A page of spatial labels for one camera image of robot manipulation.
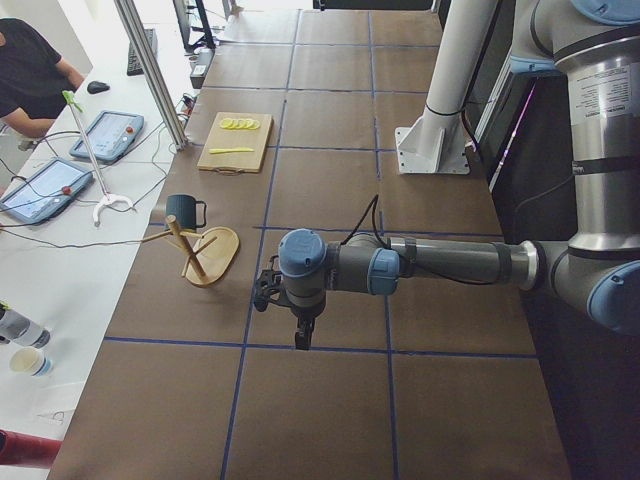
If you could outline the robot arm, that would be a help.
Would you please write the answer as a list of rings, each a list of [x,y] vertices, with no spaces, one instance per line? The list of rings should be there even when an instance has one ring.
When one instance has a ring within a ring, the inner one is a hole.
[[[543,290],[615,332],[639,332],[639,5],[519,1],[511,69],[563,75],[572,141],[575,233],[564,241],[469,243],[354,229],[326,242],[288,232],[256,279],[253,304],[289,309],[307,350],[329,291],[388,296],[403,278]]]

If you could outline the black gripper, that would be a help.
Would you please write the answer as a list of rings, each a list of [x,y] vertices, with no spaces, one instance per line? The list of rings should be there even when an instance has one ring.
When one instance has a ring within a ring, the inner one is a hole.
[[[297,318],[294,336],[295,348],[309,350],[312,344],[315,319],[323,311],[323,302],[318,301],[311,306],[301,306],[298,300],[293,301],[293,294],[285,288],[282,272],[274,268],[275,260],[278,257],[278,254],[272,255],[267,267],[255,280],[253,306],[259,312],[264,312],[269,304],[289,308]]]

